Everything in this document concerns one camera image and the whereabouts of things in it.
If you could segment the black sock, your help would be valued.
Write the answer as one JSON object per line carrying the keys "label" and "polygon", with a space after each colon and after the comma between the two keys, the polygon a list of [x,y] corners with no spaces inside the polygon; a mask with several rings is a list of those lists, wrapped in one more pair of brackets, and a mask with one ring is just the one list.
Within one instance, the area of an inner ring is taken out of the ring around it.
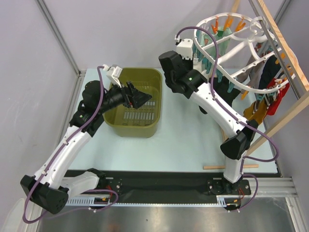
{"label": "black sock", "polygon": [[232,106],[234,99],[240,94],[240,90],[233,88],[231,92],[228,92],[229,80],[223,76],[221,82],[218,82],[218,78],[214,78],[213,89],[214,91],[229,105]]}

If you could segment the white round clip hanger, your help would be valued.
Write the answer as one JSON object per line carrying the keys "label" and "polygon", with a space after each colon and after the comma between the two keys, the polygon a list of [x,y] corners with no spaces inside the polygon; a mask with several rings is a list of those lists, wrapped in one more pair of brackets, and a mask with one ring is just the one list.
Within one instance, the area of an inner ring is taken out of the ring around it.
{"label": "white round clip hanger", "polygon": [[[266,62],[274,56],[273,50],[263,56],[255,51],[257,43],[267,41],[262,34],[260,21],[238,13],[220,13],[201,20],[194,29],[193,58],[194,67],[206,77],[225,76],[232,86],[238,86],[256,94],[270,94],[278,89],[256,89],[240,83],[237,76],[261,62]],[[256,61],[247,65],[253,56]]]}

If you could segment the mustard yellow striped sock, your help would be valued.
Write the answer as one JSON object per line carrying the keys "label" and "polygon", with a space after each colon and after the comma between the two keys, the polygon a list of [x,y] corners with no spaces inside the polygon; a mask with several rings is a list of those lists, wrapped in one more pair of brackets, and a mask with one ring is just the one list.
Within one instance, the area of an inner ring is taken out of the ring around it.
{"label": "mustard yellow striped sock", "polygon": [[259,125],[267,115],[268,107],[265,100],[253,102],[250,107],[243,111],[243,116],[247,120],[255,120]]}

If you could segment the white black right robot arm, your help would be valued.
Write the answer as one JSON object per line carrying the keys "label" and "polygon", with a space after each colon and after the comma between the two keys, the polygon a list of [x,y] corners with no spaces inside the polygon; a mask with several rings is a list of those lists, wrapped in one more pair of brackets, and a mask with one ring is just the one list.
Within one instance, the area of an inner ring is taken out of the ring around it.
{"label": "white black right robot arm", "polygon": [[174,93],[183,94],[206,111],[228,136],[220,146],[225,156],[223,189],[234,194],[240,188],[244,156],[255,136],[258,123],[240,116],[211,88],[199,71],[189,69],[181,55],[168,51],[159,57],[166,85]]}

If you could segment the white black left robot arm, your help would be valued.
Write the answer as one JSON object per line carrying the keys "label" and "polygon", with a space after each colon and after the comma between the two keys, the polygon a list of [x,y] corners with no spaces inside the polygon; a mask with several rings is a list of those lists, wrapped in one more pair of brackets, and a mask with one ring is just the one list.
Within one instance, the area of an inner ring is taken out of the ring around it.
{"label": "white black left robot arm", "polygon": [[32,176],[21,179],[21,187],[27,195],[26,204],[32,202],[47,212],[59,213],[67,201],[79,194],[93,190],[102,193],[106,189],[105,174],[91,168],[83,174],[65,181],[64,175],[79,151],[94,137],[103,124],[103,115],[119,105],[141,108],[152,96],[134,87],[112,85],[106,90],[101,81],[90,81],[82,92],[82,100],[69,122],[65,136],[45,164]]}

